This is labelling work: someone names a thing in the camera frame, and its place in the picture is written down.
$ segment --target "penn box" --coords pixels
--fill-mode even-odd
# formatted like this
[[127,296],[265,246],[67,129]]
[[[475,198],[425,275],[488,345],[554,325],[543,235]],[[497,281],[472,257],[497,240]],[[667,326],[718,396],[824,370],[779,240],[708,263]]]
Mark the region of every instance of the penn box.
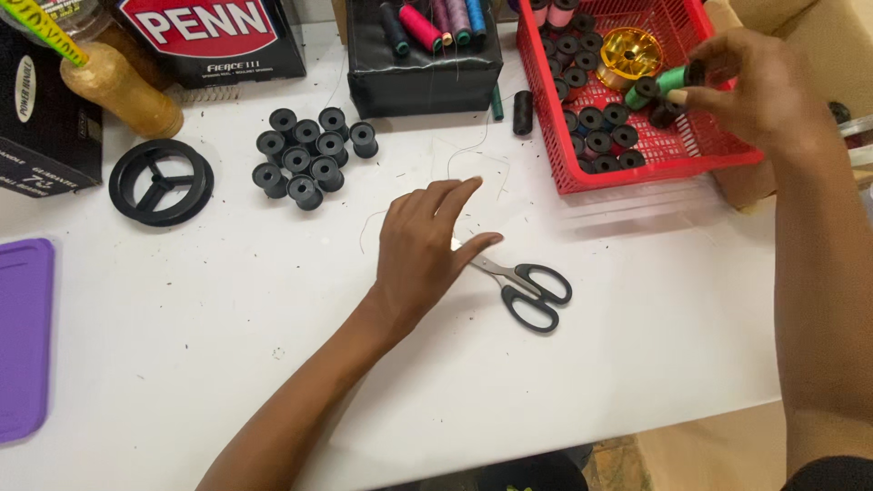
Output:
[[59,55],[0,23],[0,186],[46,197],[99,184],[102,111],[66,88]]
[[[503,57],[487,0],[487,35],[468,45],[453,43],[434,53],[409,36],[409,53],[394,55],[382,29],[384,0],[347,0],[348,88],[362,119],[411,114],[485,111]],[[395,9],[401,3],[392,2]],[[411,3],[430,18],[430,2]]]
[[306,76],[290,0],[121,0],[115,16],[187,89]]

